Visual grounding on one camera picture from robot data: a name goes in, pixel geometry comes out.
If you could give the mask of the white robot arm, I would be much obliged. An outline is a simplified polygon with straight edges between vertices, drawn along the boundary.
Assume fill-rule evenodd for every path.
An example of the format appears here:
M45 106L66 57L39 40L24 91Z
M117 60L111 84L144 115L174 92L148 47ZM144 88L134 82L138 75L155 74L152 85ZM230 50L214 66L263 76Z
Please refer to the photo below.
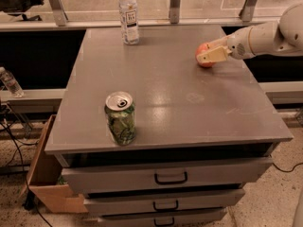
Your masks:
M260 55L303 55L303 4L288 7L278 21L238 29L220 39L200 44L195 59L204 68L229 57L237 60Z

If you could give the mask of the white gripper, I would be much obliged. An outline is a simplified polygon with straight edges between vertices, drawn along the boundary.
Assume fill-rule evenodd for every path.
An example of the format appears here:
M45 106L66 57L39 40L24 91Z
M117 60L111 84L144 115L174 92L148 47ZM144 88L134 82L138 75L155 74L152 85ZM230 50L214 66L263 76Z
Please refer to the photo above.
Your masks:
M229 57L238 60L246 60L254 57L250 47L250 26L238 29L234 33L219 39L207 42L207 52L203 56L203 61L221 62Z

